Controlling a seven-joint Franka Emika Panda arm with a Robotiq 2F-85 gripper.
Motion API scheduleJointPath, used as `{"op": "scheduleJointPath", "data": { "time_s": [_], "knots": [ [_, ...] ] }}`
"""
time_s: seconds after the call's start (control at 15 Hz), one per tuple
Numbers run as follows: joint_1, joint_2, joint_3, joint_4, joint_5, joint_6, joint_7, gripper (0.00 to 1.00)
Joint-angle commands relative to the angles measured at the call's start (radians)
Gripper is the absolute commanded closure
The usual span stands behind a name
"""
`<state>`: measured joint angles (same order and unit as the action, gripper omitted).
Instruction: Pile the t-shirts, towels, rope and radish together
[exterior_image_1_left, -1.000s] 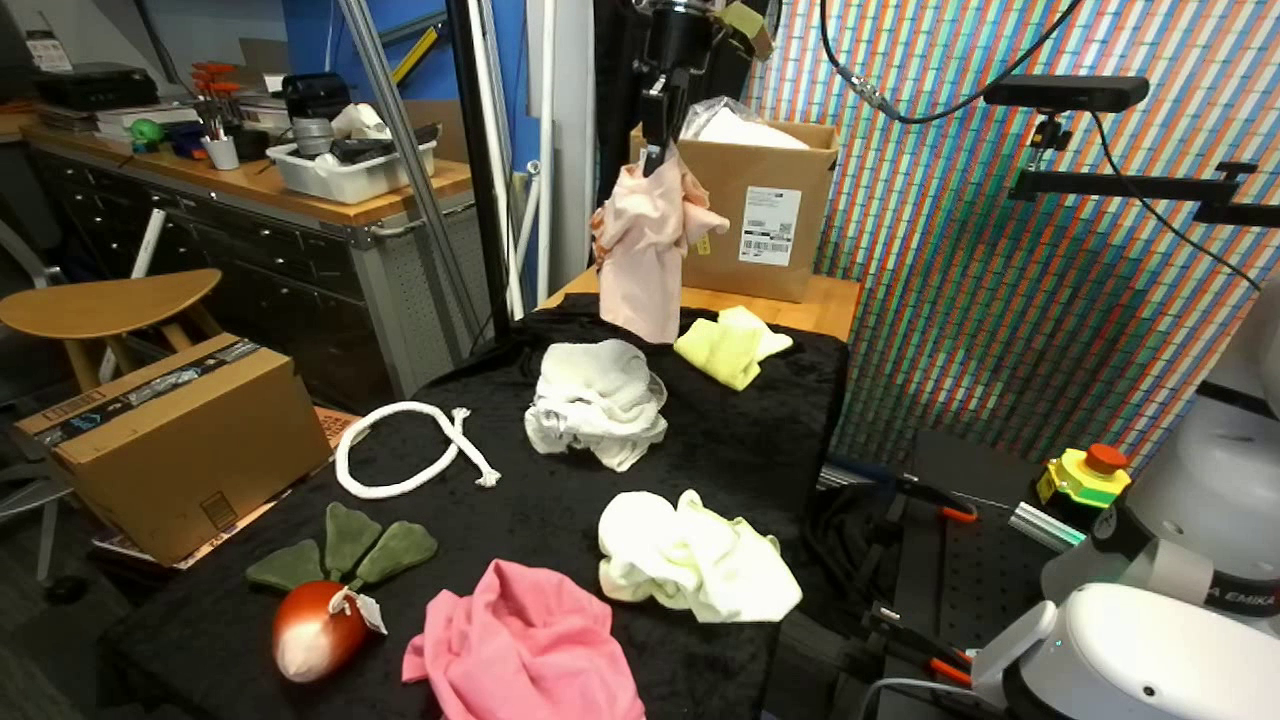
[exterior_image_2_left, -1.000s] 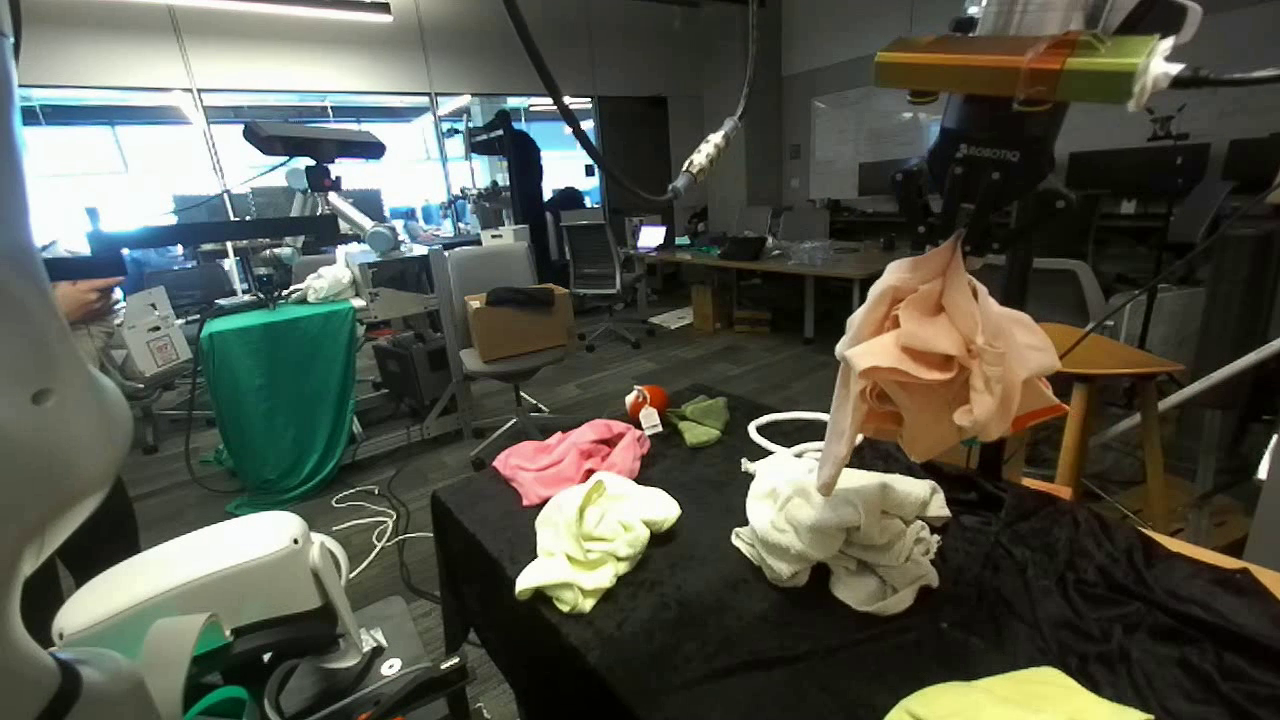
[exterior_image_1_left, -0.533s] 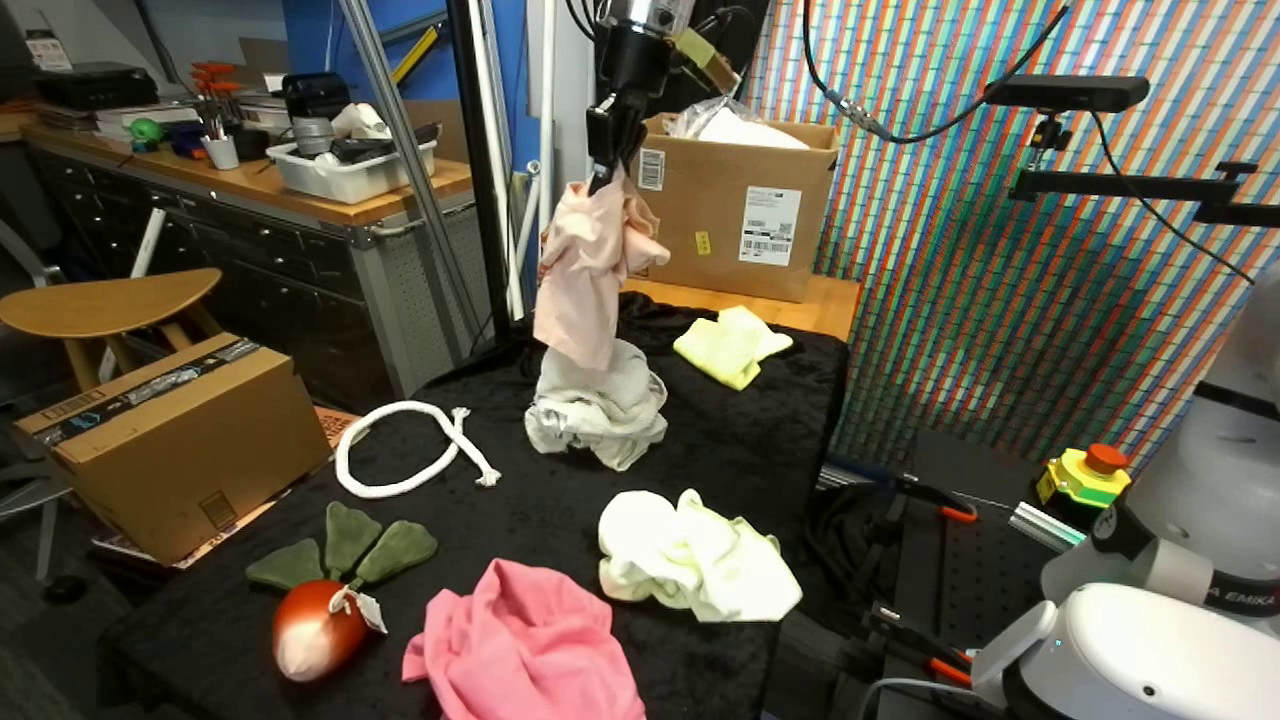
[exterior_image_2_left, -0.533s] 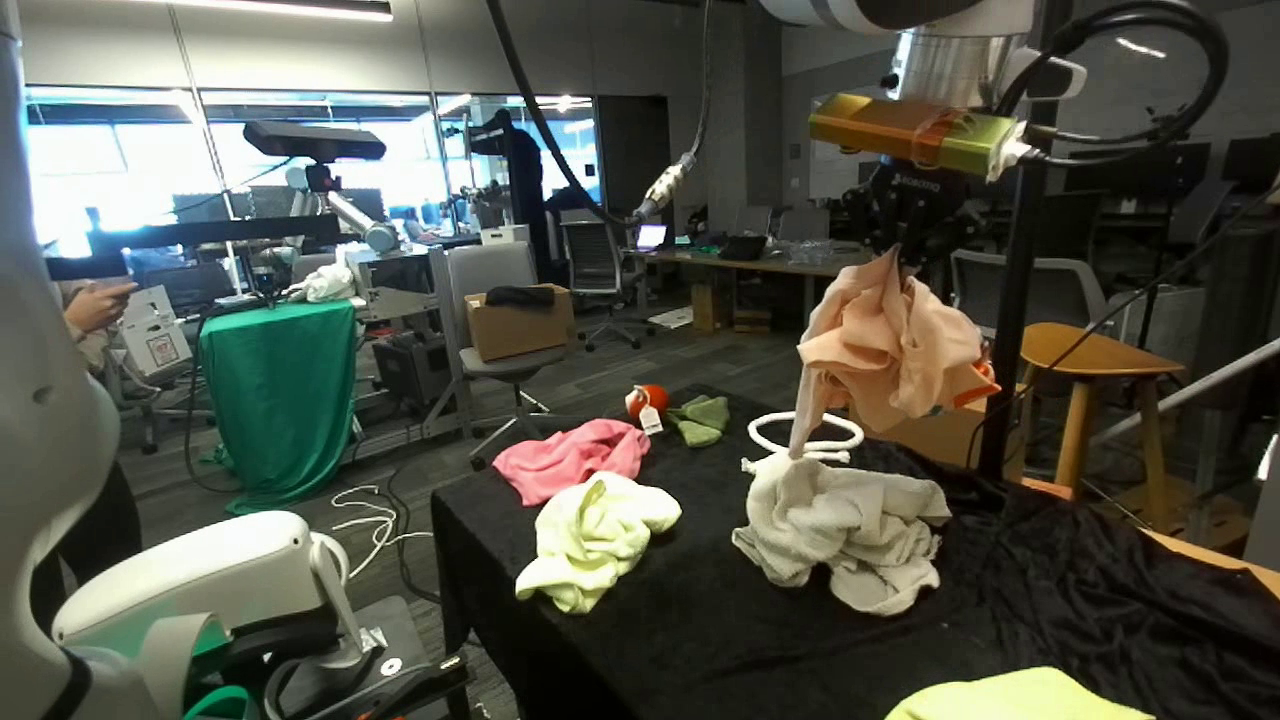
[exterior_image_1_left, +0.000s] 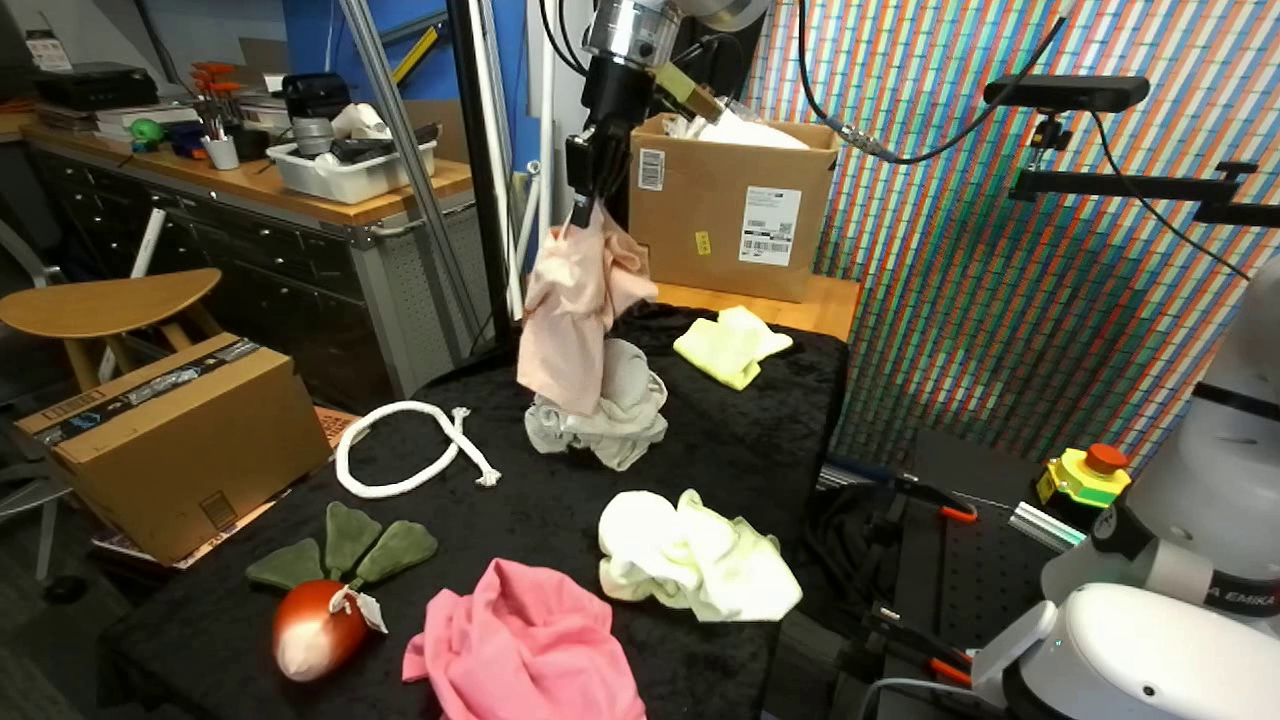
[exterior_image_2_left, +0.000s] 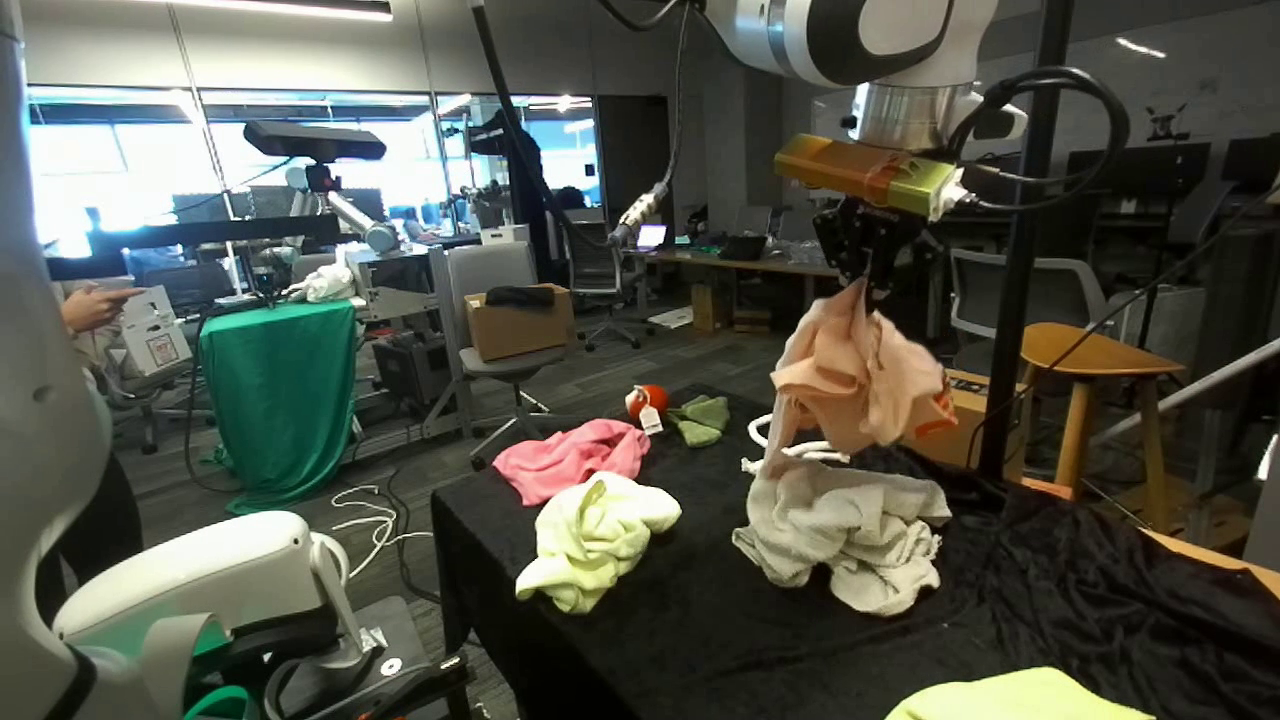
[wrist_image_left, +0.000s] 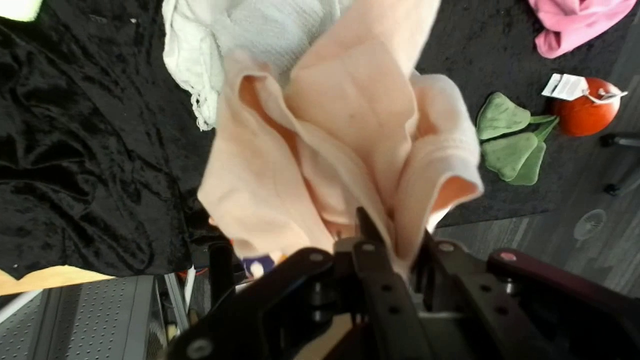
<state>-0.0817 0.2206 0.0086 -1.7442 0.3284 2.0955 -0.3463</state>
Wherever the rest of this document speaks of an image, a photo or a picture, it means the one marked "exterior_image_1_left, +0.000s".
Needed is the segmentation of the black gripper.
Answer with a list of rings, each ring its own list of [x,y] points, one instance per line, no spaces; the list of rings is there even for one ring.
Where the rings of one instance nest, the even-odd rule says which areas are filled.
[[[627,141],[655,103],[655,81],[613,56],[594,56],[581,103],[586,109],[586,122],[565,141],[567,189],[576,193],[572,222],[583,225],[593,203],[627,222]]]

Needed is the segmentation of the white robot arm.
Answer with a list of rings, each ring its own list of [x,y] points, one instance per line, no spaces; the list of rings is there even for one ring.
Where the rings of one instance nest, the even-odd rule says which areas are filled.
[[[769,0],[598,0],[586,28],[583,129],[565,141],[576,229],[594,209],[623,218],[627,141],[661,99],[704,122],[719,115],[715,95],[677,65],[678,28],[737,35],[764,11]]]

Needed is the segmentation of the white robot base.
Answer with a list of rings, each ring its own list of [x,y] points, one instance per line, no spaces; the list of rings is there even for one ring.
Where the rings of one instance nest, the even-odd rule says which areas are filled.
[[[1280,720],[1280,274],[1139,482],[971,661],[1007,720]]]

